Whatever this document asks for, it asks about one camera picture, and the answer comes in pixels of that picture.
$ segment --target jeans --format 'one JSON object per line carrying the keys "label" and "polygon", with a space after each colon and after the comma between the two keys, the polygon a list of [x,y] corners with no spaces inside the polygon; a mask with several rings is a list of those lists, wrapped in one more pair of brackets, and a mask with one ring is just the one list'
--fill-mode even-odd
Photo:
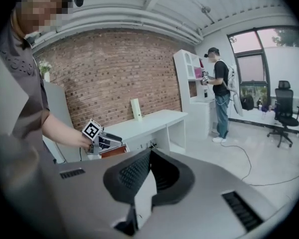
{"label": "jeans", "polygon": [[215,96],[216,113],[217,113],[217,132],[219,137],[225,139],[228,127],[227,109],[230,100],[230,94],[224,96]]}

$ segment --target man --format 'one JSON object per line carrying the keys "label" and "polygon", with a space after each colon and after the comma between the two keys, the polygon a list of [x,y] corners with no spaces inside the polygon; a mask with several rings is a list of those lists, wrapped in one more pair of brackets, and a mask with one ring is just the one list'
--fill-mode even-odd
{"label": "man", "polygon": [[217,113],[217,132],[218,137],[213,138],[213,142],[225,142],[228,128],[227,109],[230,100],[230,91],[225,87],[228,85],[228,67],[220,60],[219,50],[210,48],[207,53],[208,62],[215,63],[214,74],[215,79],[208,80],[205,84],[211,84],[215,93],[216,113]]}
{"label": "man", "polygon": [[88,149],[92,144],[80,131],[68,127],[49,111],[43,80],[32,56],[27,34],[39,31],[67,11],[72,0],[20,0],[0,34],[0,55],[7,68],[28,94],[12,134],[33,145],[41,155],[53,160],[42,135],[52,141]]}

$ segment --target gray shirt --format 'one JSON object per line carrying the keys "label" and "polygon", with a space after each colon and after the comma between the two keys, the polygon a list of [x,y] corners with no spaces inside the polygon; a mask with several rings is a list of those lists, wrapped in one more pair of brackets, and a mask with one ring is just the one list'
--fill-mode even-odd
{"label": "gray shirt", "polygon": [[14,79],[29,96],[12,134],[29,142],[37,151],[46,152],[41,127],[44,121],[43,111],[49,107],[43,80],[34,61],[30,44],[18,38],[12,29],[10,19],[0,34],[0,55]]}

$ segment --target hand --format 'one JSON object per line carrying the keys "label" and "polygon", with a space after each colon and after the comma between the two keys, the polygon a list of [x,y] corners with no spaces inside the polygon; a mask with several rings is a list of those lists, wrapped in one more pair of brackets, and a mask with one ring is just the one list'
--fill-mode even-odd
{"label": "hand", "polygon": [[86,137],[84,134],[81,134],[81,137],[78,139],[79,147],[86,149],[90,149],[90,146],[93,144],[92,141]]}

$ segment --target white floor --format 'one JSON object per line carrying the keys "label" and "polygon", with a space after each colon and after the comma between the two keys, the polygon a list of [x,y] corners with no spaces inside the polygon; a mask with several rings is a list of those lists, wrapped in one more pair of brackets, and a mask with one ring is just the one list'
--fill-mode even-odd
{"label": "white floor", "polygon": [[[265,127],[230,122],[227,141],[223,145],[237,145],[245,149],[252,164],[250,175],[244,179],[248,184],[272,184],[299,175],[299,137],[289,133],[289,138],[294,142],[292,148],[289,148],[286,140],[277,148],[279,136],[267,137],[270,131],[272,130]],[[201,141],[191,136],[188,130],[186,155],[217,164],[239,178],[246,176],[250,165],[244,151],[237,147],[226,148],[219,143],[213,143],[212,138],[215,136],[210,135],[207,140]],[[280,209],[299,197],[299,178],[282,184],[254,188]]]}

